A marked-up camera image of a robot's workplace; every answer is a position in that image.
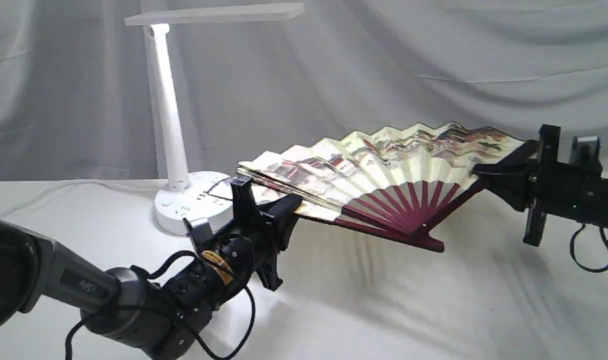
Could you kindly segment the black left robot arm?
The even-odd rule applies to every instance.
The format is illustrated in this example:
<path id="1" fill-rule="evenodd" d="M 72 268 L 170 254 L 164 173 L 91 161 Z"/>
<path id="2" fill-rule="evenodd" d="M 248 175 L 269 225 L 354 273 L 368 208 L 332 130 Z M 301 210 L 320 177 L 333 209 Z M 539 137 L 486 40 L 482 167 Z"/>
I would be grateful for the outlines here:
<path id="1" fill-rule="evenodd" d="M 278 255 L 288 247 L 302 197 L 282 194 L 258 202 L 250 178 L 228 182 L 231 220 L 213 232 L 208 219 L 181 215 L 193 249 L 170 255 L 154 272 L 135 265 L 103 271 L 54 239 L 0 219 L 0 326 L 45 296 L 80 310 L 80 321 L 65 338 L 67 360 L 80 328 L 139 349 L 151 360 L 177 360 L 194 343 L 217 360 L 200 332 L 221 305 L 245 291 L 249 326 L 225 356 L 234 358 L 256 317 L 248 283 L 256 274 L 265 289 L 281 286 Z"/>

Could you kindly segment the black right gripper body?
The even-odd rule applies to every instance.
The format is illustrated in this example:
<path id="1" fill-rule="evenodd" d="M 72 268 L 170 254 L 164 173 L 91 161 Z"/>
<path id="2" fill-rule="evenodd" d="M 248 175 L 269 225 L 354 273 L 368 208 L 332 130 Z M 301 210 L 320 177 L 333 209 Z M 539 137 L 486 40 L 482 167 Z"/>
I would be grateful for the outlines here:
<path id="1" fill-rule="evenodd" d="M 523 242 L 539 246 L 547 215 L 608 229 L 608 178 L 558 161 L 561 128 L 544 124 L 530 176 L 531 206 Z"/>

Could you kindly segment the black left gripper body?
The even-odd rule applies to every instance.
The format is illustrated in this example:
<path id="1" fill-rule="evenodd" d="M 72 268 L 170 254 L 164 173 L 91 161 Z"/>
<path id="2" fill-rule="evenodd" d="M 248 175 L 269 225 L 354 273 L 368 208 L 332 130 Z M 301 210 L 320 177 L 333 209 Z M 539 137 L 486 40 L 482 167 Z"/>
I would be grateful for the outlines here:
<path id="1" fill-rule="evenodd" d="M 288 248 L 289 219 L 263 223 L 262 205 L 286 194 L 257 186 L 248 177 L 219 180 L 208 196 L 231 205 L 231 220 L 210 237 L 190 227 L 188 237 L 195 245 L 195 260 L 183 270 L 183 285 L 188 292 L 239 292 L 252 275 L 265 289 L 275 291 L 282 285 L 278 275 L 278 255 Z"/>

